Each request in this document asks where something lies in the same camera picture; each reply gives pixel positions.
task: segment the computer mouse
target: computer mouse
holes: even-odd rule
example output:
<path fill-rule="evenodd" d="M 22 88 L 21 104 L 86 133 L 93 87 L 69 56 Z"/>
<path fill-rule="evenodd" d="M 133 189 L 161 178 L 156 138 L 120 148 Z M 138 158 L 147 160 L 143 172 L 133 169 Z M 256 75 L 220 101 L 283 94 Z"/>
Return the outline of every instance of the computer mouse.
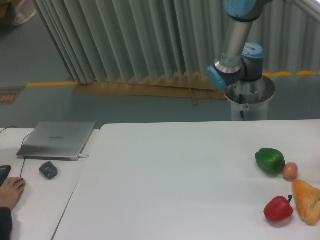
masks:
<path fill-rule="evenodd" d="M 58 175 L 58 169 L 50 161 L 42 164 L 42 166 L 39 168 L 39 171 L 49 180 Z"/>

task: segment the floor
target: floor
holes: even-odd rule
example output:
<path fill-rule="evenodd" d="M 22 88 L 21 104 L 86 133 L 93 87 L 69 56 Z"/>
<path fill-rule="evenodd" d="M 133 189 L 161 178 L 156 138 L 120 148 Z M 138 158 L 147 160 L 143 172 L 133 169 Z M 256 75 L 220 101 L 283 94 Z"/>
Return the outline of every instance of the floor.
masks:
<path fill-rule="evenodd" d="M 39 16 L 18 28 L 0 28 L 0 87 L 69 81 Z M 271 77 L 276 95 L 269 120 L 320 119 L 320 75 Z M 26 87 L 12 105 L 0 105 L 0 128 L 34 128 L 41 121 L 114 123 L 230 121 L 227 100 L 72 93 L 74 86 Z"/>

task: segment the egg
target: egg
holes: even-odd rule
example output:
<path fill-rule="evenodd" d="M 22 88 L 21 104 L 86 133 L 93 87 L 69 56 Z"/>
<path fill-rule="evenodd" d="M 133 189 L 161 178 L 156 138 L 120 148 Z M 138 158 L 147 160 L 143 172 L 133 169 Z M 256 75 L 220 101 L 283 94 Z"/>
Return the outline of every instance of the egg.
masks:
<path fill-rule="evenodd" d="M 298 174 L 298 166 L 294 162 L 288 162 L 283 168 L 283 176 L 287 180 L 293 180 L 297 177 Z"/>

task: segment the black keyboard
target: black keyboard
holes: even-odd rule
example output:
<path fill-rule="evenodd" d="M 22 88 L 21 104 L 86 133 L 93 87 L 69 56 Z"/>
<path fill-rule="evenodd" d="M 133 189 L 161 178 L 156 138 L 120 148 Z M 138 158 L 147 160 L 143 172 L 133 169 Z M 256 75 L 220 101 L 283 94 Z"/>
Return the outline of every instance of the black keyboard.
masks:
<path fill-rule="evenodd" d="M 0 187 L 9 176 L 10 171 L 11 171 L 11 166 L 9 165 L 0 166 Z"/>

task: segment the robotic arm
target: robotic arm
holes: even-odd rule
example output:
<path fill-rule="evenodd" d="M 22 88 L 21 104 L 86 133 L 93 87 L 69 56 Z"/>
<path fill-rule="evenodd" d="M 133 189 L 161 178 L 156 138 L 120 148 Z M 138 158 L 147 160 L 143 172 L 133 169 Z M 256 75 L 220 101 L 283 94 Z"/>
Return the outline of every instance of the robotic arm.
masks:
<path fill-rule="evenodd" d="M 264 51 L 255 43 L 246 45 L 252 24 L 272 0 L 225 0 L 223 6 L 231 21 L 222 52 L 207 74 L 211 83 L 223 90 L 240 80 L 254 81 L 262 76 Z"/>
<path fill-rule="evenodd" d="M 246 43 L 246 40 L 253 22 L 260 17 L 264 6 L 272 1 L 223 1 L 231 21 L 221 54 L 215 59 L 214 66 L 207 68 L 207 75 L 216 89 L 225 90 L 231 102 L 233 121 L 268 118 L 268 101 L 274 96 L 276 87 L 271 79 L 263 76 L 263 48 L 256 43 Z M 320 22 L 320 0 L 284 1 L 297 5 Z"/>

